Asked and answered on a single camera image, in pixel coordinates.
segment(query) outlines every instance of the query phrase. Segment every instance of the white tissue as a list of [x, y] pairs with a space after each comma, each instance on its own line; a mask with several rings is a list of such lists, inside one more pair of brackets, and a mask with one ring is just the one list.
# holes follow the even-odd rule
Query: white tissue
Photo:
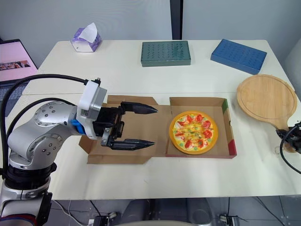
[[97, 28], [94, 23], [89, 24], [79, 35], [79, 38], [85, 39], [93, 43], [97, 36]]

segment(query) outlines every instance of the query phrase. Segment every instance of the black clamp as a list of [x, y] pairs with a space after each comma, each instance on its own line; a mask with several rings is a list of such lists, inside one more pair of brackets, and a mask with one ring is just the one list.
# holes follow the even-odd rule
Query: black clamp
[[121, 102], [119, 107], [102, 107], [96, 121], [93, 122], [95, 134], [98, 137], [102, 137], [101, 145], [108, 146], [113, 150], [128, 151], [153, 145], [154, 142], [139, 139], [115, 141], [115, 139], [122, 136], [124, 122], [121, 121], [121, 117], [126, 112], [134, 112], [136, 114], [151, 114], [158, 111], [152, 106], [135, 102]]
[[[299, 129], [295, 129], [289, 137], [285, 140], [291, 147], [293, 147], [296, 152], [301, 153], [301, 122], [296, 123], [295, 126], [298, 126]], [[283, 139], [288, 131], [284, 129], [277, 129], [276, 133], [278, 136]]]

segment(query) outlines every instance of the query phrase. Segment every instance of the laptop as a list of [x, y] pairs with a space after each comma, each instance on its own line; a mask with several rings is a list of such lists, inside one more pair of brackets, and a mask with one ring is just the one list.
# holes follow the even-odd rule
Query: laptop
[[[0, 41], [0, 104], [5, 93], [20, 79], [35, 75], [38, 69], [19, 39]], [[8, 100], [5, 116], [15, 106], [27, 84], [19, 86]]]

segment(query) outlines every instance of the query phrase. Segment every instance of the purple tissue box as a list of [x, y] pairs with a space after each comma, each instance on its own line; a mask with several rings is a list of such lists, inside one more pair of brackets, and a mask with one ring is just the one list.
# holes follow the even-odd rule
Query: purple tissue box
[[77, 52], [95, 52], [97, 46], [100, 45], [102, 39], [101, 39], [99, 33], [97, 33], [97, 36], [93, 43], [88, 42], [85, 39], [79, 38], [79, 35], [81, 34], [81, 32], [84, 29], [85, 29], [84, 27], [80, 27], [77, 30], [77, 32], [75, 33], [75, 35], [73, 36], [73, 38], [71, 40], [71, 44], [73, 45], [73, 47], [75, 48], [75, 50]]

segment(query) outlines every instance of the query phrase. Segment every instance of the gray wall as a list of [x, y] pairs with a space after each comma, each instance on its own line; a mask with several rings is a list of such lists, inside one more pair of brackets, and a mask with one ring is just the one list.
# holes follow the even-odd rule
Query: gray wall
[[301, 100], [301, 39], [285, 59], [284, 70]]
[[37, 66], [91, 22], [104, 40], [172, 39], [169, 0], [0, 0], [0, 37], [20, 39]]
[[183, 39], [264, 39], [283, 65], [300, 37], [301, 0], [184, 0]]

